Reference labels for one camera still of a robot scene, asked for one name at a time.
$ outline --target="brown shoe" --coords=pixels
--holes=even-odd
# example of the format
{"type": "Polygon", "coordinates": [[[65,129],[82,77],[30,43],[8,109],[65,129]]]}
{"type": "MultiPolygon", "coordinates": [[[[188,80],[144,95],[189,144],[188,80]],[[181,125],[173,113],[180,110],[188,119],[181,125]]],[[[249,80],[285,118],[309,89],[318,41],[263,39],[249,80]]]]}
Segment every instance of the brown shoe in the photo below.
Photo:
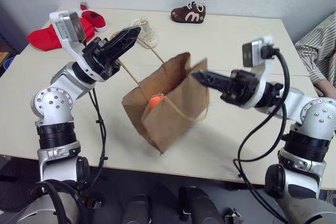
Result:
{"type": "Polygon", "coordinates": [[[171,18],[178,23],[203,23],[205,17],[205,5],[203,2],[190,2],[187,6],[175,8],[171,12],[171,18]]]}

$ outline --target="white table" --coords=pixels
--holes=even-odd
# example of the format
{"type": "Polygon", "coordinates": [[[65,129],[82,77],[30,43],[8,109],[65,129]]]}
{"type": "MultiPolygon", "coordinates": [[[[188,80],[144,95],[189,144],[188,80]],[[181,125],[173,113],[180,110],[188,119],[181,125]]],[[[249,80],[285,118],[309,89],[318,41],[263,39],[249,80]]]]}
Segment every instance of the white table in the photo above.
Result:
{"type": "MultiPolygon", "coordinates": [[[[291,85],[307,95],[316,96],[281,20],[207,15],[203,24],[193,25],[174,23],[168,13],[162,12],[96,11],[105,17],[110,26],[97,36],[109,37],[132,19],[145,15],[160,37],[156,50],[165,60],[190,51],[193,63],[207,57],[209,69],[226,75],[234,68],[242,68],[241,45],[244,42],[271,33],[275,46],[280,48],[289,65],[291,85]]],[[[71,60],[63,49],[43,52],[31,45],[16,57],[0,79],[0,153],[37,158],[39,145],[34,126],[37,118],[30,110],[30,99],[39,89],[48,86],[51,76],[71,60]]],[[[121,60],[139,79],[150,75],[160,65],[152,53],[140,45],[135,45],[121,60]]],[[[269,81],[283,82],[278,62],[269,81]]],[[[219,92],[211,90],[206,120],[197,123],[160,155],[137,133],[121,105],[122,97],[135,86],[124,70],[107,82],[96,85],[108,131],[106,154],[109,159],[105,162],[106,167],[240,181],[232,159],[236,157],[242,139],[266,115],[254,109],[243,110],[227,104],[219,98],[219,92]]],[[[100,132],[95,124],[97,115],[87,95],[76,102],[73,116],[77,139],[82,146],[80,155],[87,157],[90,165],[98,165],[100,132]]],[[[276,138],[280,123],[279,119],[272,119],[252,137],[243,151],[244,157],[254,157],[267,150],[276,138]]],[[[332,155],[335,148],[336,144],[331,143],[322,182],[324,188],[336,188],[336,157],[332,155]]],[[[264,183],[267,167],[277,163],[277,150],[261,161],[244,166],[253,183],[264,183]]]]}

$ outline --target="white shoe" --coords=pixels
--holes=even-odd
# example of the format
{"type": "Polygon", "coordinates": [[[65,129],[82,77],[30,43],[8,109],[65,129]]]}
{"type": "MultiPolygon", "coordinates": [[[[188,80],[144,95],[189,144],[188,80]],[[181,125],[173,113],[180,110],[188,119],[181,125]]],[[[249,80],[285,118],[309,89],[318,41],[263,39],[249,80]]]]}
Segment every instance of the white shoe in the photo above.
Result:
{"type": "Polygon", "coordinates": [[[146,17],[133,20],[130,26],[140,26],[141,27],[141,31],[139,33],[138,40],[137,40],[137,42],[141,46],[147,49],[156,47],[158,40],[156,39],[155,32],[152,29],[152,27],[149,25],[149,22],[146,17]]]}

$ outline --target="brown paper bag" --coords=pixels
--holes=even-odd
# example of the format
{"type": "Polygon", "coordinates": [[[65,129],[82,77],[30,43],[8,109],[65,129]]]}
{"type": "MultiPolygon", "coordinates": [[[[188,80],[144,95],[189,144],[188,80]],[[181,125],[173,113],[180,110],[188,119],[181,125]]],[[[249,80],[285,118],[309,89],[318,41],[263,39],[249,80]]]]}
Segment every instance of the brown paper bag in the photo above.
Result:
{"type": "Polygon", "coordinates": [[[161,153],[207,108],[208,89],[191,76],[192,71],[206,69],[206,59],[191,68],[190,53],[185,52],[165,62],[123,97],[122,105],[136,130],[161,153]],[[150,110],[149,99],[160,93],[164,101],[150,110]]]}

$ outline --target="person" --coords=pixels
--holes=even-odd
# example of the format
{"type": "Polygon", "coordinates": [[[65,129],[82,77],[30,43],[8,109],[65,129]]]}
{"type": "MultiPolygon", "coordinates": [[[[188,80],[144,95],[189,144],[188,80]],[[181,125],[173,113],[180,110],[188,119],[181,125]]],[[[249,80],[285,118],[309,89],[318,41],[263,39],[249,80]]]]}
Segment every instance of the person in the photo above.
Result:
{"type": "Polygon", "coordinates": [[[336,13],[300,39],[295,48],[317,94],[336,99],[336,13]]]}

